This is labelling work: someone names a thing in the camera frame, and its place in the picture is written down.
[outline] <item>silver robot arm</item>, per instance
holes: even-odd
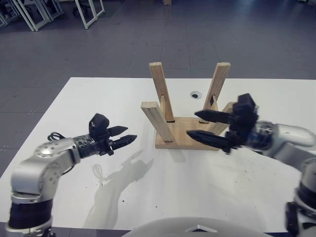
[[[303,171],[305,161],[316,155],[316,136],[302,127],[259,121],[246,146]]]
[[[67,138],[42,144],[18,165],[11,177],[7,237],[49,236],[58,182],[65,171],[79,162],[78,147],[72,138]]]
[[[92,155],[112,155],[136,139],[117,136],[127,127],[108,128],[106,117],[96,114],[89,123],[89,134],[62,138],[44,143],[34,154],[21,162],[11,177],[12,205],[6,224],[6,237],[53,237],[52,205],[62,175],[69,172],[82,158]]]
[[[315,134],[301,127],[259,121],[250,133],[246,146],[302,172],[294,201],[286,204],[286,228],[293,236],[315,237]]]
[[[300,170],[302,177],[294,201],[286,204],[286,228],[293,236],[316,237],[316,136],[301,127],[257,121],[257,109],[249,94],[241,95],[231,113],[195,113],[206,121],[229,124],[225,137],[199,130],[187,134],[227,154],[246,146]]]

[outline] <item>white desk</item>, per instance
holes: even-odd
[[[210,79],[167,79],[175,116],[202,108]],[[194,100],[191,91],[200,91]],[[316,81],[227,79],[219,97],[222,109],[250,92],[260,119],[303,126],[316,133]],[[300,173],[276,160],[240,149],[222,152],[156,150],[154,128],[140,109],[158,101],[152,79],[71,78],[38,122],[0,179],[0,221],[10,207],[9,180],[19,162],[57,131],[73,137],[88,132],[98,112],[111,126],[137,134],[111,157],[82,160],[59,182],[53,225],[131,230],[149,221],[176,216],[229,220],[262,232],[284,232],[284,205],[293,199]],[[101,168],[100,185],[93,169]]]

